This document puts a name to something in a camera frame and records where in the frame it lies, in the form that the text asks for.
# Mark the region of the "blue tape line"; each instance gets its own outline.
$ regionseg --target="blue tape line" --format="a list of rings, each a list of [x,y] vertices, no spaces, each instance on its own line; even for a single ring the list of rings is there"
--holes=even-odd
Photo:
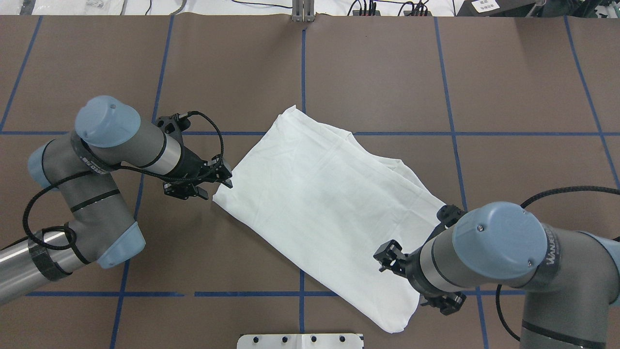
[[[0,135],[64,135],[67,131],[1,131]],[[227,136],[264,136],[265,131],[222,131],[222,135]],[[455,131],[457,136],[568,136],[568,137],[599,137],[598,132],[468,132]],[[620,136],[620,132],[603,132],[606,137]],[[215,131],[183,131],[183,135],[188,136],[217,136]],[[354,132],[355,136],[450,136],[452,132],[445,131],[360,131]]]
[[[123,297],[185,297],[177,292],[124,292]]]
[[[6,118],[9,117],[9,110],[11,109],[11,104],[13,104],[13,98],[15,98],[15,93],[17,92],[19,81],[22,79],[22,74],[24,74],[24,69],[26,68],[26,63],[28,63],[28,57],[30,56],[30,51],[32,51],[32,47],[35,44],[35,39],[37,38],[38,30],[41,27],[42,21],[43,21],[43,16],[39,16],[38,21],[37,21],[37,26],[35,27],[35,31],[32,33],[32,38],[30,38],[28,49],[26,50],[24,60],[22,61],[22,66],[19,68],[17,79],[15,79],[15,84],[13,85],[11,96],[9,97],[9,101],[6,103],[6,108],[4,108],[4,114],[2,115],[2,120],[0,120],[0,131],[2,131],[2,129],[4,128],[4,124],[6,123]]]
[[[136,196],[136,207],[133,209],[133,219],[138,220],[138,211],[142,203],[142,192],[144,191],[144,174],[140,175],[140,184],[138,185],[138,195]]]
[[[455,132],[457,136],[598,136],[597,132]]]
[[[386,131],[386,132],[354,132],[355,136],[449,136],[452,135],[452,132],[435,132],[435,131],[416,131],[416,132],[406,132],[406,131]]]
[[[452,136],[452,148],[454,150],[454,159],[456,160],[456,173],[459,178],[459,187],[461,188],[461,202],[463,209],[467,211],[467,200],[465,198],[465,187],[463,185],[463,173],[461,171],[461,159],[459,158],[458,145],[456,143],[456,131],[454,129],[454,119],[452,118],[452,105],[450,104],[450,93],[448,92],[448,79],[446,77],[446,66],[443,62],[443,52],[441,50],[441,36],[439,34],[439,22],[437,17],[433,17],[435,21],[435,36],[437,38],[437,50],[439,52],[439,63],[441,65],[441,78],[443,79],[443,92],[446,95],[446,106],[448,108],[448,120],[450,122],[450,135]]]
[[[306,273],[303,270],[299,270],[299,332],[304,333],[306,331],[306,316],[304,314],[306,293]]]
[[[67,131],[2,131],[1,135],[37,136],[37,135],[64,135]]]
[[[222,131],[224,136],[264,136],[266,132],[254,132],[254,131]],[[217,136],[215,131],[183,131],[184,136]]]
[[[92,291],[34,291],[26,294],[27,297],[118,297],[120,292],[92,292]]]
[[[564,25],[566,26],[566,33],[569,36],[570,50],[572,51],[573,58],[575,59],[575,66],[577,66],[577,72],[579,72],[579,78],[582,81],[583,90],[585,91],[585,96],[588,99],[588,104],[590,105],[592,116],[594,117],[596,129],[598,130],[598,134],[601,137],[601,142],[603,143],[603,148],[605,150],[605,155],[607,156],[607,162],[609,163],[611,174],[613,175],[614,181],[616,182],[616,187],[620,188],[620,181],[618,180],[616,167],[614,166],[614,161],[611,159],[611,154],[609,152],[609,148],[607,147],[607,141],[605,140],[605,136],[603,135],[603,128],[601,127],[601,122],[598,120],[598,115],[596,114],[596,109],[594,108],[592,97],[590,96],[590,89],[588,89],[588,84],[586,83],[585,77],[583,76],[581,64],[579,64],[579,57],[577,57],[577,51],[575,50],[575,44],[573,43],[573,35],[570,33],[569,18],[567,16],[564,16]]]
[[[159,72],[159,82],[157,83],[157,94],[155,95],[155,105],[153,106],[153,116],[151,122],[155,122],[157,117],[157,109],[159,107],[159,97],[161,95],[161,86],[164,82],[164,73],[166,71],[166,60],[168,57],[168,48],[170,47],[170,37],[172,34],[172,24],[174,23],[174,16],[170,16],[170,24],[168,25],[168,35],[166,37],[166,47],[164,49],[164,57],[161,62],[161,71]],[[136,208],[133,211],[133,218],[138,219],[138,212],[140,211],[140,204],[142,203],[142,193],[144,189],[144,175],[140,176],[140,185],[138,186],[138,197],[136,198]],[[125,298],[125,288],[127,285],[127,276],[129,274],[130,261],[125,262],[125,268],[123,269],[123,279],[120,285],[120,295],[118,296],[117,312],[114,318],[114,327],[112,329],[112,339],[110,341],[110,349],[114,349],[116,346],[116,337],[118,333],[118,325],[120,323],[120,316],[123,310],[123,300]]]
[[[480,317],[482,343],[484,344],[484,349],[489,349],[489,336],[487,336],[487,324],[484,320],[484,308],[482,307],[482,296],[480,293],[480,287],[476,287],[476,300],[478,301],[478,317]]]
[[[194,297],[299,297],[299,291],[194,292]]]
[[[466,296],[475,296],[475,291],[463,291]],[[34,291],[26,297],[118,297],[114,291]],[[242,291],[242,292],[195,292],[195,297],[299,297],[298,291]],[[494,296],[495,291],[481,290],[481,296]],[[518,289],[502,290],[502,296],[524,296],[525,291]],[[178,292],[137,291],[123,293],[124,297],[185,297]],[[338,297],[332,291],[305,291],[304,297]]]
[[[525,296],[525,291],[520,290],[520,289],[503,289],[502,292],[500,292],[500,294],[502,296]],[[494,296],[495,290],[489,290],[489,289],[480,290],[480,295],[481,296]]]
[[[301,111],[306,113],[306,29],[301,31]]]
[[[465,195],[465,185],[463,184],[463,173],[461,171],[461,159],[459,158],[458,145],[456,143],[456,130],[454,128],[454,119],[452,116],[452,105],[450,104],[450,94],[448,92],[448,79],[446,77],[446,66],[443,61],[443,52],[441,49],[441,35],[439,32],[439,21],[437,17],[433,17],[435,21],[435,35],[437,37],[437,49],[439,52],[439,62],[441,65],[441,77],[443,79],[443,90],[446,94],[446,106],[448,108],[448,120],[450,122],[450,132],[452,133],[452,147],[454,149],[454,160],[456,161],[456,172],[459,178],[459,187],[461,189],[461,202],[463,209],[467,209],[467,198]],[[487,326],[484,320],[484,309],[482,307],[482,297],[480,295],[480,288],[476,288],[476,299],[478,301],[478,316],[480,318],[480,329],[482,331],[482,341],[484,343],[484,349],[489,349],[489,339],[487,338]]]
[[[127,285],[127,274],[129,273],[129,262],[130,261],[126,261],[125,266],[123,268],[123,279],[121,280],[121,283],[120,283],[120,292],[118,295],[117,311],[116,311],[116,315],[114,316],[114,326],[112,327],[112,338],[110,339],[110,349],[114,349],[114,347],[116,346],[118,325],[120,324],[120,314],[123,310],[123,300],[125,298],[123,296],[123,293],[125,292],[125,286]]]
[[[153,116],[151,123],[157,119],[157,109],[159,108],[159,96],[161,95],[161,85],[164,83],[164,72],[166,71],[166,61],[168,59],[168,48],[170,47],[170,37],[172,35],[172,24],[174,16],[170,16],[170,24],[168,24],[168,36],[166,37],[166,47],[164,48],[164,59],[161,61],[161,71],[159,72],[159,83],[157,84],[157,94],[155,94],[155,108],[153,108]]]

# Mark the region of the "electrical wire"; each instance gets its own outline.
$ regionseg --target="electrical wire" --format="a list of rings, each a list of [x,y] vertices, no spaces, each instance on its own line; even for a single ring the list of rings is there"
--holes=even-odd
[[[150,2],[149,2],[149,8],[146,10],[146,12],[144,13],[144,15],[146,16],[152,8],[153,8],[153,0],[150,0]]]
[[[276,4],[264,4],[262,2],[246,2],[246,1],[240,1],[240,0],[231,0],[232,2],[236,2],[238,4],[245,4],[245,5],[263,5],[263,6],[273,6],[273,7],[282,7],[283,9],[292,9],[293,6],[284,6],[284,5],[276,5]]]
[[[347,12],[347,16],[349,16],[351,14],[351,10],[353,10],[353,6],[355,6],[355,3],[360,4],[360,13],[361,13],[361,1],[360,0],[355,0],[353,1],[353,3],[351,4],[351,7],[349,7],[349,11]]]
[[[402,1],[391,1],[391,0],[374,0],[376,2],[389,2],[390,4],[398,4],[398,5],[402,5],[403,2]]]
[[[405,5],[407,5],[407,4],[410,4],[410,5],[411,5],[411,12],[413,12],[413,11],[414,11],[415,4],[414,4],[412,1],[403,2],[403,3],[402,3],[402,6],[401,6],[401,9],[399,9],[399,10],[398,10],[398,14],[396,15],[396,17],[398,17],[398,16],[400,16],[400,15],[401,15],[402,9],[403,9],[403,8],[405,7]]]
[[[547,196],[562,194],[562,193],[574,193],[577,191],[594,191],[594,192],[599,192],[599,193],[620,195],[620,190],[618,189],[599,187],[599,186],[571,186],[571,187],[555,188],[555,189],[550,189],[550,190],[538,193],[530,197],[526,201],[523,201],[523,203],[521,204],[521,208],[524,209],[525,207],[528,207],[529,205],[531,205],[533,202],[540,200]],[[620,237],[617,237],[614,240],[618,241],[620,240]],[[514,339],[520,342],[521,338],[517,336],[516,333],[513,332],[512,329],[510,329],[510,326],[508,326],[508,324],[506,323],[506,320],[504,319],[504,316],[502,313],[502,305],[500,304],[500,291],[501,290],[502,290],[502,285],[498,284],[497,289],[495,290],[495,308],[497,309],[497,316],[500,318],[500,322],[502,323],[504,329],[508,332],[508,334],[510,334]]]
[[[511,335],[512,338],[516,339],[517,342],[520,342],[521,337],[517,336],[515,332],[512,332],[512,330],[510,329],[510,326],[508,326],[508,324],[506,323],[506,320],[503,318],[502,305],[500,304],[500,292],[501,291],[502,291],[502,285],[499,284],[497,285],[497,289],[495,290],[495,307],[497,308],[497,316],[500,318],[500,322],[502,323],[502,326],[504,326],[508,334]]]
[[[194,115],[200,115],[202,116],[205,120],[207,120],[211,126],[213,126],[213,128],[215,129],[215,131],[218,134],[219,137],[219,158],[218,161],[216,162],[216,166],[214,166],[214,168],[217,168],[219,166],[222,165],[222,162],[224,161],[224,138],[222,137],[222,132],[219,130],[218,126],[206,115],[204,115],[203,113],[199,112],[199,111],[191,111],[191,112],[187,112],[187,117],[190,116],[194,116]],[[103,160],[101,160],[97,155],[95,155],[94,153],[92,154],[92,156],[96,159],[99,160],[103,163],[105,163]],[[131,166],[123,166],[123,165],[113,165],[111,166],[114,170],[128,170],[128,171],[134,171],[134,172],[138,172],[141,173],[143,175],[147,175],[147,176],[152,176],[155,178],[159,178],[163,181],[175,184],[175,183],[183,183],[183,182],[190,182],[190,181],[202,181],[203,179],[207,179],[207,177],[209,177],[210,175],[213,174],[213,172],[215,171],[214,168],[209,169],[206,173],[201,174],[200,176],[197,177],[191,177],[191,178],[176,178],[176,177],[168,177],[168,176],[164,176],[161,175],[159,173],[155,173],[155,172],[150,172],[147,170],[143,170],[141,168],[135,168],[135,167],[131,167]],[[5,248],[11,247],[13,245],[16,245],[24,240],[26,240],[27,238],[31,239],[34,243],[36,243],[37,245],[40,245],[41,247],[47,248],[49,250],[55,250],[55,251],[60,251],[60,250],[67,250],[69,248],[73,248],[75,247],[76,241],[78,239],[75,231],[71,228],[69,228],[69,226],[67,224],[65,224],[64,226],[54,226],[54,227],[48,227],[45,229],[42,229],[42,233],[45,234],[46,232],[49,231],[63,231],[66,235],[67,235],[67,244],[66,245],[62,245],[62,246],[56,246],[56,245],[52,245],[49,244],[44,240],[44,236],[41,236],[41,239],[37,238],[34,233],[32,233],[28,220],[30,217],[30,211],[32,210],[32,207],[34,206],[35,202],[42,197],[45,193],[51,191],[54,188],[57,188],[58,186],[67,183],[68,181],[72,181],[74,179],[78,179],[80,177],[83,176],[87,176],[87,175],[95,175],[93,172],[91,171],[85,171],[85,172],[79,172],[76,174],[72,174],[71,176],[67,176],[55,183],[50,184],[49,186],[43,188],[41,191],[39,191],[36,195],[34,195],[31,200],[28,202],[28,204],[26,205],[26,208],[24,209],[24,214],[22,216],[22,226],[24,228],[24,232],[26,234],[25,238],[21,238],[20,240],[10,244],[7,247],[4,247],[3,250]]]
[[[429,0],[426,0],[425,2],[422,2],[422,0],[420,0],[415,5],[415,9],[413,9],[413,11],[411,11],[411,13],[407,16],[426,16],[428,14],[428,7],[426,6],[427,2],[429,2]]]

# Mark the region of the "white cloth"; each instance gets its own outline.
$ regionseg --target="white cloth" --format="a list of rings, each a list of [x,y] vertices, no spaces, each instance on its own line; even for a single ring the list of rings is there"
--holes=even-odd
[[[439,223],[443,203],[411,169],[293,106],[232,173],[214,202],[383,330],[404,330],[419,293],[373,254],[390,239],[412,252]]]

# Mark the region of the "silver metal tube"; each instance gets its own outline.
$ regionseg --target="silver metal tube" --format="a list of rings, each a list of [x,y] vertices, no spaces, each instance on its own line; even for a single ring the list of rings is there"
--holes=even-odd
[[[64,232],[48,232],[44,240],[57,246],[67,244]],[[50,282],[32,262],[28,242],[26,240],[0,251],[0,305]],[[52,260],[68,273],[84,266],[71,249],[49,252]]]

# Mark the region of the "light blue joint cap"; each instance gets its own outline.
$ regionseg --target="light blue joint cap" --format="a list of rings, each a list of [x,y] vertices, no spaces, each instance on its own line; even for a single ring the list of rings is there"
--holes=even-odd
[[[493,202],[468,212],[454,226],[452,244],[467,267],[502,280],[535,270],[547,252],[541,223],[510,202]]]
[[[112,246],[101,255],[97,263],[103,269],[111,268],[139,254],[145,245],[146,242],[138,227],[138,223],[133,222],[131,227],[127,228],[123,235],[114,241]]]
[[[605,250],[607,250],[607,252],[609,252],[609,255],[611,256],[611,259],[614,260],[614,263],[616,264],[616,268],[618,269],[618,273],[620,274],[620,242],[615,242],[614,240],[609,240],[603,237],[597,237],[596,235],[590,234],[588,232],[582,232],[582,233],[588,234],[589,236],[593,237],[603,247],[605,247]],[[610,305],[614,307],[619,307],[620,306],[620,295]]]
[[[140,115],[132,107],[110,96],[91,99],[80,109],[75,124],[77,135],[99,148],[127,142],[140,128]]]
[[[30,173],[30,177],[34,179],[41,187],[47,188],[51,185],[50,181],[45,176],[45,172],[43,171],[43,152],[48,144],[42,145],[39,149],[35,150],[30,157],[28,158],[28,172]]]

